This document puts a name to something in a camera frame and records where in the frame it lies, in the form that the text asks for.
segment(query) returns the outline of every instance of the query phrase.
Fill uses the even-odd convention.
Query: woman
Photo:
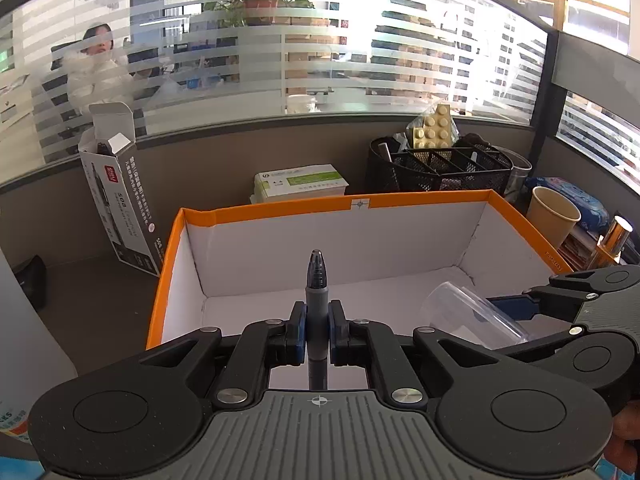
[[[131,108],[133,103],[133,78],[127,72],[126,64],[113,57],[109,25],[100,23],[89,28],[82,40],[95,37],[100,43],[66,54],[62,63],[67,72],[69,102],[84,116],[91,115],[91,104],[123,102]]]

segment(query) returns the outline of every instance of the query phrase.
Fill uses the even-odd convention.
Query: black hair
[[[95,36],[98,35],[98,29],[99,28],[106,28],[108,33],[111,33],[111,27],[109,25],[107,25],[106,23],[100,23],[98,25],[95,25],[91,28],[88,28],[86,30],[86,32],[84,33],[84,36],[82,37],[83,40],[87,40],[89,38],[94,38]],[[113,36],[111,37],[111,48],[110,50],[113,50]]]

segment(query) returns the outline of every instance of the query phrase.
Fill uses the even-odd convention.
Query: white bottle
[[[0,250],[0,433],[30,442],[27,418],[34,402],[77,376]]]

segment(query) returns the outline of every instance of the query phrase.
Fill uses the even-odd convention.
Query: gray pen
[[[329,288],[324,258],[319,250],[311,252],[306,270],[306,354],[309,357],[309,389],[326,390],[329,347]]]

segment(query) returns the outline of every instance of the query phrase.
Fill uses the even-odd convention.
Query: green label
[[[325,173],[313,173],[310,175],[288,176],[287,182],[290,186],[299,186],[300,184],[324,182],[325,180],[338,180],[339,178],[340,173],[337,171],[327,171]]]

